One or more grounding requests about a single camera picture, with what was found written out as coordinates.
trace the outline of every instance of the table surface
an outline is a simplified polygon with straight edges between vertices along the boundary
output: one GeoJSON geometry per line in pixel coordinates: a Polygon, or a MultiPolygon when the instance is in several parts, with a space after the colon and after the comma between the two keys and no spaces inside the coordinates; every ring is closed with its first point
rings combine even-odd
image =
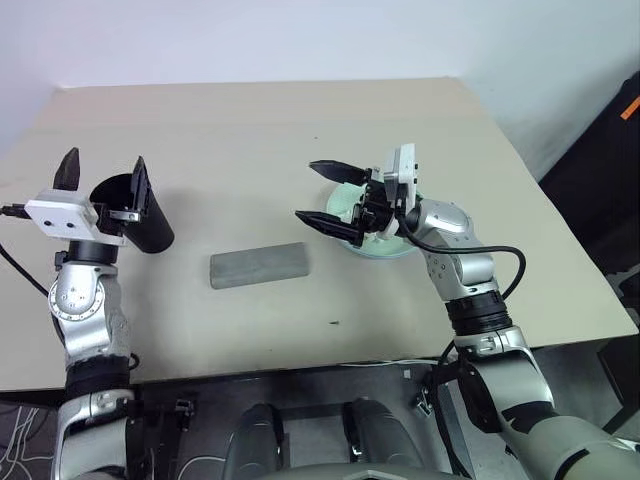
{"type": "MultiPolygon", "coordinates": [[[[417,145],[423,194],[464,208],[483,243],[526,253],[507,303],[531,346],[634,332],[518,154],[455,79],[62,90],[2,160],[0,200],[25,202],[49,187],[73,146],[87,194],[144,156],[176,239],[158,255],[120,251],[123,309],[142,359],[134,381],[435,356],[452,330],[419,252],[366,259],[293,215],[323,209],[335,187],[310,161],[383,165],[407,142],[417,145]],[[210,287],[211,254],[291,242],[306,242],[309,276],[210,287]]],[[[0,225],[5,248],[50,285],[65,244],[30,222],[0,225]]],[[[504,288],[516,261],[495,259],[504,288]]],[[[6,262],[0,282],[0,389],[63,385],[45,299],[6,262]]]]}

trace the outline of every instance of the floor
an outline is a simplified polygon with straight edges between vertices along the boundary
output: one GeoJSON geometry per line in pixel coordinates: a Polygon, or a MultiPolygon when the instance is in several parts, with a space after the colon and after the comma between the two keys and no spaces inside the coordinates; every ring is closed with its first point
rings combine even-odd
{"type": "MultiPolygon", "coordinates": [[[[619,408],[595,355],[601,345],[602,342],[588,342],[549,347],[535,353],[554,392],[557,410],[596,425],[604,425],[619,408]]],[[[291,466],[346,462],[348,454],[337,408],[342,402],[368,396],[384,403],[402,421],[421,451],[425,465],[446,471],[447,460],[433,418],[408,407],[426,368],[422,365],[343,368],[189,387],[187,393],[197,395],[198,411],[191,429],[183,436],[176,467],[197,455],[224,457],[237,418],[261,401],[272,403],[284,412],[288,434],[285,452],[291,466]]],[[[171,396],[177,391],[165,388],[162,394],[171,396]]],[[[455,383],[451,385],[451,395],[475,477],[479,480],[526,479],[518,461],[504,453],[504,442],[497,435],[485,435],[470,424],[455,383]]],[[[0,443],[9,442],[13,432],[18,411],[12,408],[0,405],[0,443]]],[[[27,424],[29,412],[27,407],[21,409],[20,422],[25,422],[23,434],[33,438],[26,442],[19,455],[26,459],[20,463],[28,468],[30,477],[19,463],[5,460],[0,463],[0,480],[49,478],[49,461],[30,459],[51,455],[55,414],[45,418],[45,412],[39,411],[27,424]],[[34,435],[43,421],[42,428],[34,435]]],[[[640,415],[636,414],[617,435],[640,440],[640,415]]],[[[14,449],[10,460],[14,460],[15,455],[14,449]]],[[[197,461],[185,470],[182,480],[216,480],[221,477],[222,468],[223,463],[217,460],[197,461]]]]}

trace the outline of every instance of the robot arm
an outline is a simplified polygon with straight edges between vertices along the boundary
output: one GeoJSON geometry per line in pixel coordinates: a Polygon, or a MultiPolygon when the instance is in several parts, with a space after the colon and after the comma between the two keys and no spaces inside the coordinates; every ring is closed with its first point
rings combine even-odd
{"type": "Polygon", "coordinates": [[[313,162],[311,168],[366,188],[351,223],[326,213],[296,212],[304,223],[354,246],[361,246],[366,234],[396,234],[422,248],[455,331],[459,360],[450,377],[458,379],[476,427],[499,433],[532,479],[640,477],[637,453],[588,422],[555,412],[549,386],[494,277],[489,251],[516,249],[482,247],[463,210],[416,195],[413,145],[396,149],[384,182],[374,170],[339,162],[313,162]]]}
{"type": "Polygon", "coordinates": [[[142,478],[144,422],[129,384],[132,357],[115,263],[125,237],[146,253],[168,248],[173,231],[156,203],[142,158],[132,174],[111,177],[90,199],[77,192],[78,149],[53,188],[3,213],[31,219],[47,236],[69,241],[56,254],[49,290],[66,353],[65,403],[58,411],[52,480],[142,478]]]}

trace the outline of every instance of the black cup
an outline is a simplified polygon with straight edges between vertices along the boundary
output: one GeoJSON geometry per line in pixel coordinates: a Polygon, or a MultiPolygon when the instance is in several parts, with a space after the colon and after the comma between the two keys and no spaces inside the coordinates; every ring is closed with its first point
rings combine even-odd
{"type": "Polygon", "coordinates": [[[106,179],[93,189],[89,199],[93,203],[107,204],[110,210],[142,208],[145,213],[141,215],[140,223],[124,224],[122,233],[143,252],[160,253],[171,246],[175,236],[146,180],[146,169],[142,174],[146,188],[140,188],[135,173],[125,173],[106,179]]]}

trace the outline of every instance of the black cylinder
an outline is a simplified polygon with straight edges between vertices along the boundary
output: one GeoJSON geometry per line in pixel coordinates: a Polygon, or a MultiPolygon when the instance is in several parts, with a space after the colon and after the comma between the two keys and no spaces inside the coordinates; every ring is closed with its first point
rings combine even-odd
{"type": "Polygon", "coordinates": [[[118,247],[104,243],[73,240],[69,242],[66,261],[102,263],[113,265],[118,259],[118,247]]]}
{"type": "MultiPolygon", "coordinates": [[[[130,208],[134,203],[131,180],[130,173],[108,178],[94,188],[90,200],[105,203],[111,210],[130,208]]],[[[145,253],[160,253],[173,243],[173,230],[151,188],[146,196],[146,215],[142,216],[140,223],[126,223],[122,232],[145,253]]]]}
{"type": "Polygon", "coordinates": [[[495,290],[451,300],[446,307],[458,336],[491,332],[513,324],[502,295],[495,290]]]}

